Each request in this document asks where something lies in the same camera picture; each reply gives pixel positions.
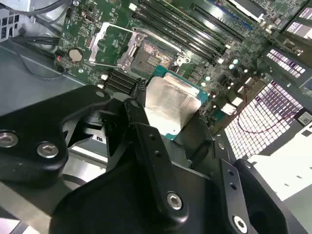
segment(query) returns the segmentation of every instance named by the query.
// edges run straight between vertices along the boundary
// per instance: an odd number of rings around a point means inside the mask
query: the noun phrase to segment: metal panel
[[[292,117],[301,108],[276,82],[268,84],[225,128],[236,158],[264,150],[290,128]]]

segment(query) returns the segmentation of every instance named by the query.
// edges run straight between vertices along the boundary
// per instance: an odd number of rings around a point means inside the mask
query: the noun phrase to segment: silver screw
[[[174,210],[180,210],[182,208],[182,200],[177,194],[168,193],[167,202]]]
[[[59,149],[52,143],[41,143],[37,147],[37,153],[44,158],[54,158],[59,153]]]
[[[79,6],[79,1],[78,0],[73,0],[73,5],[74,6]]]
[[[129,61],[125,61],[125,66],[129,67],[130,66],[130,62]]]
[[[0,133],[0,147],[11,148],[19,142],[19,138],[14,133]]]
[[[239,229],[241,233],[243,234],[247,233],[248,231],[247,225],[241,217],[234,215],[233,221],[234,221],[235,226],[237,227],[237,229]]]

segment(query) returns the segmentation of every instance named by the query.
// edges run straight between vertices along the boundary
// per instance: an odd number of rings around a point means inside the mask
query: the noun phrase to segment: black plastic bracket
[[[143,106],[136,100],[125,100],[125,109],[139,168],[148,178],[160,222],[167,230],[183,225],[189,214],[188,201],[180,190],[172,164],[157,128],[149,125]],[[170,194],[181,200],[181,207],[170,206]]]
[[[238,159],[234,166],[238,169],[248,214],[252,225],[261,233],[307,234],[298,220],[278,198],[254,166]]]
[[[103,90],[87,85],[1,116],[0,132],[14,134],[17,142],[0,147],[0,180],[33,187],[52,185],[68,159],[63,125],[105,108],[109,100]],[[37,148],[44,142],[55,145],[56,156],[38,155]]]

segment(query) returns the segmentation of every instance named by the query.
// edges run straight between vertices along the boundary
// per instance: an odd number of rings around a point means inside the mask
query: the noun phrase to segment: white label
[[[310,115],[308,112],[303,113],[298,120],[303,124],[307,125],[312,120],[312,115]]]
[[[96,135],[93,135],[92,140],[96,140],[96,141],[98,141],[98,142],[101,142],[101,143],[103,143],[103,144],[106,144],[106,138],[103,137],[103,136],[96,136]]]

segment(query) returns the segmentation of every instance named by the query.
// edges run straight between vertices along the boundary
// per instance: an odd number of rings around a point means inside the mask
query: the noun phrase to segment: ram slot
[[[169,11],[175,13],[176,15],[180,16],[184,21],[188,22],[189,24],[193,25],[194,27],[198,28],[200,31],[205,32],[206,34],[216,38],[219,42],[225,44],[226,40],[223,39],[220,35],[216,34],[213,30],[210,28],[207,28],[206,26],[202,25],[201,23],[197,22],[192,17],[186,15],[184,12],[180,11],[179,9],[175,8],[173,5],[168,3],[166,0],[140,0],[144,2],[155,2],[159,5],[162,5],[163,7],[167,8]]]
[[[166,23],[159,22],[157,18],[151,17],[150,13],[136,11],[136,16],[138,19],[140,19],[148,26],[153,27],[154,30],[161,32],[162,34],[166,35],[176,43],[183,45],[188,50],[192,51],[194,54],[202,57],[203,59],[207,59],[210,62],[214,60],[214,56],[212,55],[211,52],[201,50],[198,46],[196,46],[193,43],[193,41],[188,40],[187,38],[185,38],[184,35],[180,35],[175,31],[175,29],[167,27]]]
[[[198,40],[206,43],[210,47],[213,48],[215,53],[223,54],[226,47],[224,44],[218,41],[218,39],[213,38],[212,36],[206,34],[202,30],[198,29],[197,27],[191,25],[190,23],[186,22],[183,18],[175,14],[174,12],[168,10],[166,7],[162,6],[158,2],[151,2],[149,0],[143,1],[146,7],[150,7],[154,11],[157,11],[162,17],[167,18],[168,20],[176,23],[182,30],[185,30],[188,34],[192,34]]]
[[[198,39],[195,35],[192,35],[188,31],[181,28],[178,24],[173,23],[170,19],[164,18],[162,15],[159,15],[156,11],[152,10],[151,8],[141,7],[142,12],[145,15],[148,15],[151,18],[154,18],[159,23],[166,25],[171,30],[175,31],[180,37],[187,40],[190,45],[193,45],[194,48],[198,48],[199,50],[205,51],[206,53],[215,56],[215,53],[218,54],[215,49],[210,47],[209,45],[205,44],[202,40]]]
[[[224,31],[227,35],[237,39],[239,42],[242,42],[245,38],[240,35],[238,32],[224,24],[223,22],[219,21],[217,18],[203,10],[201,7],[194,5],[193,6],[193,12],[191,13],[191,16],[193,16],[195,19],[197,19],[200,22],[209,21],[216,27],[220,28],[222,31]]]

